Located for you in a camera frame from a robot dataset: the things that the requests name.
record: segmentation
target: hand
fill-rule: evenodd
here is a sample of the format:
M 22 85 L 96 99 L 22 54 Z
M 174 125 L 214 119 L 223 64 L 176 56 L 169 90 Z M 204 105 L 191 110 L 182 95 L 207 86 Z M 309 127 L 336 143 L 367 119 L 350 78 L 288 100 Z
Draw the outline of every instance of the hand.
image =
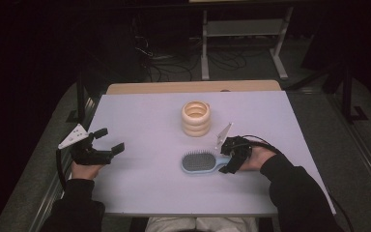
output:
M 93 180 L 98 176 L 102 167 L 104 165 L 80 165 L 73 161 L 71 163 L 71 178 Z
M 262 165 L 275 153 L 267 148 L 255 146 L 252 148 L 251 157 L 240 167 L 240 171 L 260 170 Z

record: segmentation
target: hairbrush bristles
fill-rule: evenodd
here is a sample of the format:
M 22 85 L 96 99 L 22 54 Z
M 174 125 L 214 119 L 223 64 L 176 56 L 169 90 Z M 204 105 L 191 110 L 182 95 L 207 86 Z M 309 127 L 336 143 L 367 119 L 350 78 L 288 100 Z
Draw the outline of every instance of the hairbrush bristles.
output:
M 230 158 L 216 158 L 210 151 L 192 151 L 183 156 L 182 167 L 187 173 L 208 173 L 220 164 L 228 163 Z

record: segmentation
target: small white object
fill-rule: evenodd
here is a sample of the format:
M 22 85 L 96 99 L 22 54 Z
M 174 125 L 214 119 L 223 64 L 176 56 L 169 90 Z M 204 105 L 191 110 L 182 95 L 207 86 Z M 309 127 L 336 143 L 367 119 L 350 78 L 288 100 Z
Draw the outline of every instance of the small white object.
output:
M 63 140 L 63 142 L 59 144 L 58 148 L 63 149 L 69 147 L 72 144 L 87 137 L 89 137 L 89 133 L 84 130 L 84 128 L 80 124 L 77 124 L 77 126 L 71 131 L 68 137 L 66 137 L 65 140 Z
M 225 129 L 222 130 L 222 132 L 217 135 L 218 139 L 216 140 L 216 146 L 215 146 L 216 149 L 222 146 L 222 144 L 225 142 L 225 139 L 227 138 L 227 134 L 231 126 L 233 126 L 233 123 L 229 123 L 228 126 L 225 127 Z

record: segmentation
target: table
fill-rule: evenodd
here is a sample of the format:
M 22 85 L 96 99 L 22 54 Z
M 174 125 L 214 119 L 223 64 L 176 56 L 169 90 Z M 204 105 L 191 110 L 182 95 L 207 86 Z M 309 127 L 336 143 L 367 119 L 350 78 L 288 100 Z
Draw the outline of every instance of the table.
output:
M 234 123 L 229 136 L 263 137 L 294 164 L 304 166 L 327 194 L 285 92 L 264 87 L 275 87 L 275 83 L 210 81 L 110 86 L 89 131 L 108 128 L 107 136 L 94 141 L 95 148 L 106 150 L 125 142 L 126 150 L 104 167 L 96 179 L 93 198 L 107 206 L 107 213 L 130 217 L 276 214 L 268 194 L 270 183 L 259 172 L 189 175 L 181 169 L 181 158 L 187 151 L 219 154 L 214 149 L 216 135 L 229 122 Z M 159 84 L 172 88 L 156 94 Z M 204 88 L 199 89 L 200 85 L 211 87 L 201 92 Z M 238 91 L 237 86 L 244 88 L 241 92 L 213 92 L 224 86 L 231 91 Z M 249 86 L 255 91 L 247 90 Z M 137 91 L 133 94 L 125 91 L 134 87 Z M 212 128 L 203 137 L 189 137 L 181 130 L 181 107 L 193 100 L 208 102 L 212 108 Z

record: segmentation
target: dark background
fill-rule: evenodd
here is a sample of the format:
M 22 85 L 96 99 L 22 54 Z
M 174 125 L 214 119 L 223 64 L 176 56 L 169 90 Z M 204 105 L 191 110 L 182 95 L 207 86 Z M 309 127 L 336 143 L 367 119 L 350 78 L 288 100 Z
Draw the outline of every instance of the dark background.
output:
M 141 82 L 145 58 L 134 49 L 135 35 L 154 47 L 178 48 L 201 31 L 196 11 L 135 14 L 135 30 L 133 13 L 64 11 L 125 2 L 0 1 L 0 214 L 57 102 L 80 74 L 91 96 L 112 82 Z M 173 30 L 174 22 L 183 30 Z M 288 34 L 315 35 L 305 67 L 344 61 L 371 91 L 371 1 L 296 7 Z

